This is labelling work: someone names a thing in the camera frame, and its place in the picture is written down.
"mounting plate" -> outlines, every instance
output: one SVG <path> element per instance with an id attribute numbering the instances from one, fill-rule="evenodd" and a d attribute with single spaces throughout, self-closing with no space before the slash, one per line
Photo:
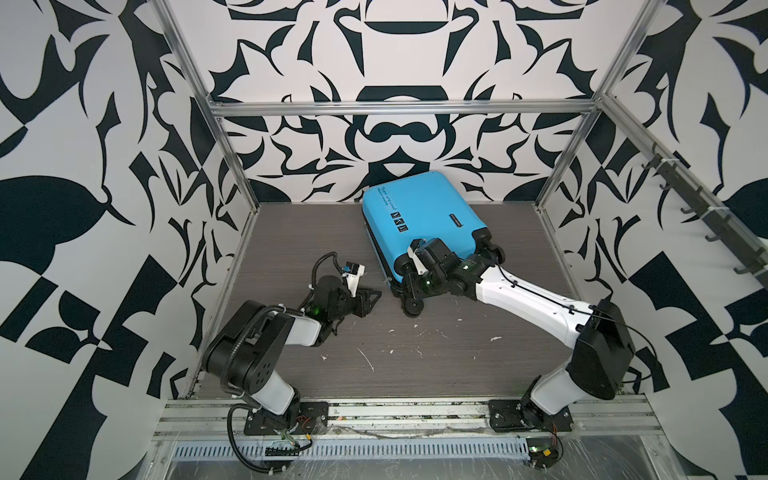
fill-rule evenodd
<path id="1" fill-rule="evenodd" d="M 292 435 L 304 435 L 314 432 L 319 424 L 328 426 L 328 403 L 327 402 L 301 402 L 299 404 L 299 417 L 304 415 L 309 418 L 306 422 L 299 422 L 299 427 Z M 269 427 L 270 422 L 265 418 L 262 411 L 248 415 L 245 421 L 245 435 L 274 435 L 274 431 Z"/>
<path id="2" fill-rule="evenodd" d="M 531 431 L 522 425 L 518 405 L 520 405 L 520 400 L 489 400 L 488 410 L 491 414 L 489 421 L 491 428 L 498 433 Z M 557 415 L 547 415 L 544 425 L 536 430 L 551 432 L 553 425 L 557 427 L 558 432 L 570 432 L 571 410 L 565 407 Z"/>

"blue suitcase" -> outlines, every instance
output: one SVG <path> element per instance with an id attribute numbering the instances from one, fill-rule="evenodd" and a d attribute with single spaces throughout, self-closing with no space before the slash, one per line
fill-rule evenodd
<path id="1" fill-rule="evenodd" d="M 371 241 L 396 296 L 403 295 L 396 263 L 407 260 L 414 239 L 439 238 L 460 258 L 490 243 L 491 233 L 440 172 L 430 171 L 370 187 L 362 196 L 362 213 Z"/>

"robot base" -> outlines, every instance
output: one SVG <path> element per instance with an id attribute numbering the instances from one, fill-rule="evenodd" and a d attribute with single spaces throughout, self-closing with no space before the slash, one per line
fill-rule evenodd
<path id="1" fill-rule="evenodd" d="M 494 432 L 527 432 L 532 429 L 525 426 L 522 411 L 519 409 L 520 400 L 490 400 L 488 410 L 491 413 L 490 424 Z M 544 422 L 535 429 L 543 432 L 553 431 L 553 426 L 558 432 L 571 431 L 571 411 L 565 407 L 556 415 L 547 415 Z"/>
<path id="2" fill-rule="evenodd" d="M 293 417 L 293 424 L 291 425 L 291 420 L 287 418 L 286 414 L 291 412 L 292 409 L 296 409 L 296 416 Z M 295 407 L 292 403 L 288 407 L 286 414 L 278 416 L 264 409 L 249 414 L 245 422 L 243 434 L 273 435 L 274 430 L 291 430 L 296 424 L 296 418 L 302 415 L 309 420 L 299 422 L 298 428 L 296 428 L 295 432 L 292 432 L 292 435 L 311 434 L 319 424 L 328 426 L 328 403 L 326 402 L 297 402 Z"/>

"aluminum frame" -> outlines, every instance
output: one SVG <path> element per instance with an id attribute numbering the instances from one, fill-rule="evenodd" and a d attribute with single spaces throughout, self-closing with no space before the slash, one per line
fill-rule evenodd
<path id="1" fill-rule="evenodd" d="M 230 301 L 230 296 L 232 295 L 232 289 L 234 288 L 237 274 L 240 272 L 240 266 L 243 264 L 243 258 L 245 258 L 246 251 L 250 245 L 250 238 L 253 236 L 253 231 L 255 230 L 258 216 L 258 211 L 252 212 L 245 222 L 243 234 L 240 235 L 240 243 L 237 245 L 235 256 L 232 259 L 230 268 L 224 278 L 224 287 L 221 289 L 221 292 L 219 292 L 219 297 L 216 300 L 213 318 L 210 322 L 210 325 L 208 326 L 208 330 L 206 330 L 203 334 L 203 340 L 200 343 L 200 348 L 197 349 L 197 355 L 195 356 L 194 360 L 194 368 L 189 370 L 189 373 L 185 378 L 184 390 L 182 391 L 181 395 L 183 395 L 186 399 L 189 399 L 195 393 L 195 386 L 197 385 L 197 381 L 198 379 L 201 379 L 200 369 L 203 364 L 203 354 L 205 353 L 205 348 L 208 347 L 211 339 L 213 339 L 214 335 L 216 335 L 216 333 L 221 328 L 224 314 L 227 310 L 227 304 Z"/>
<path id="2" fill-rule="evenodd" d="M 210 104 L 216 117 L 376 114 L 584 113 L 594 101 L 583 98 L 541 100 L 337 101 Z"/>
<path id="3" fill-rule="evenodd" d="M 650 160 L 656 154 L 662 158 L 674 158 L 674 155 L 613 95 L 601 94 L 597 106 L 646 158 Z"/>
<path id="4" fill-rule="evenodd" d="M 547 236 L 547 240 L 549 240 L 549 245 L 552 247 L 554 258 L 557 260 L 560 271 L 563 273 L 565 282 L 568 285 L 568 289 L 571 291 L 571 298 L 573 300 L 583 299 L 584 296 L 581 295 L 581 292 L 578 289 L 578 283 L 576 283 L 576 280 L 571 275 L 571 268 L 565 259 L 563 249 L 560 248 L 558 239 L 554 235 L 554 226 L 552 225 L 552 221 L 549 219 L 549 215 L 541 208 L 536 207 L 535 210 L 539 220 L 541 220 L 541 225 L 544 227 L 544 233 Z"/>
<path id="5" fill-rule="evenodd" d="M 603 80 L 600 82 L 600 86 L 598 86 L 598 89 L 592 96 L 592 100 L 596 105 L 598 98 L 613 91 L 616 84 L 621 80 L 624 72 L 627 70 L 627 65 L 629 65 L 630 60 L 637 54 L 640 46 L 645 41 L 650 24 L 656 18 L 656 14 L 661 10 L 661 7 L 666 3 L 667 0 L 646 0 L 643 4 L 640 13 L 630 27 L 627 37 L 624 39 L 624 42 L 622 42 L 614 60 L 611 62 L 608 72 L 605 74 Z M 557 191 L 565 172 L 568 171 L 574 158 L 576 158 L 576 152 L 587 139 L 587 136 L 592 131 L 599 116 L 600 112 L 596 109 L 582 117 L 581 123 L 576 127 L 576 130 L 573 135 L 571 135 L 571 139 L 568 141 L 565 149 L 556 160 L 552 173 L 536 199 L 536 204 L 540 208 L 544 208 L 554 192 Z"/>
<path id="6" fill-rule="evenodd" d="M 197 102 L 197 106 L 200 108 L 203 119 L 208 126 L 208 130 L 210 130 L 211 134 L 214 136 L 214 140 L 219 145 L 219 148 L 221 148 L 221 153 L 224 155 L 224 161 L 227 162 L 227 166 L 235 177 L 237 187 L 240 188 L 240 192 L 245 196 L 251 211 L 255 212 L 259 207 L 259 201 L 256 199 L 256 195 L 250 187 L 250 182 L 243 170 L 243 164 L 240 163 L 240 158 L 232 148 L 227 132 L 224 131 L 221 126 L 221 120 L 214 117 L 210 110 L 208 93 L 203 84 L 203 80 L 200 78 L 200 73 L 197 70 L 194 59 L 192 59 L 192 54 L 189 52 L 189 48 L 187 48 L 187 43 L 184 41 L 181 29 L 176 23 L 176 19 L 167 0 L 150 0 L 149 3 L 152 5 L 157 21 L 160 23 L 168 47 L 179 61 L 181 73 L 190 85 L 190 89 Z"/>
<path id="7" fill-rule="evenodd" d="M 488 423 L 490 399 L 520 397 L 437 397 L 388 399 L 306 399 L 328 402 L 328 430 L 318 438 L 369 438 L 376 435 L 409 437 L 498 436 Z M 157 424 L 153 441 L 214 440 L 226 438 L 227 411 L 238 400 L 172 400 Z M 570 406 L 574 432 L 579 435 L 664 435 L 645 395 L 621 395 L 614 400 L 583 400 Z M 233 428 L 242 431 L 246 413 L 233 415 Z M 537 438 L 549 432 L 514 432 Z M 254 438 L 277 438 L 265 435 Z"/>
<path id="8" fill-rule="evenodd" d="M 554 192 L 558 190 L 565 172 L 571 168 L 578 149 L 587 140 L 589 132 L 592 131 L 599 117 L 600 111 L 597 108 L 593 108 L 588 114 L 582 115 L 581 121 L 574 130 L 574 133 L 571 134 L 571 138 L 568 139 L 568 143 L 565 145 L 562 153 L 560 153 L 560 157 L 555 161 L 552 173 L 547 177 L 547 181 L 544 182 L 544 186 L 536 198 L 535 205 L 537 207 L 544 209 L 547 206 L 547 202 L 552 198 Z"/>

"white debris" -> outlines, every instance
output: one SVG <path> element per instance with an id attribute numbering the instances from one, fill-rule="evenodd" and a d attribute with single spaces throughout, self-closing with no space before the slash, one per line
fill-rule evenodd
<path id="1" fill-rule="evenodd" d="M 362 355 L 362 357 L 363 357 L 364 359 L 366 359 L 366 362 L 368 362 L 368 366 L 369 366 L 369 367 L 371 367 L 371 372 L 374 372 L 374 373 L 376 373 L 376 371 L 373 369 L 373 365 L 371 365 L 371 361 L 370 361 L 370 360 L 368 360 L 368 357 L 366 356 L 366 354 L 365 354 L 365 353 L 363 353 L 361 349 L 357 349 L 357 351 L 358 351 L 358 352 L 360 352 L 360 354 Z"/>

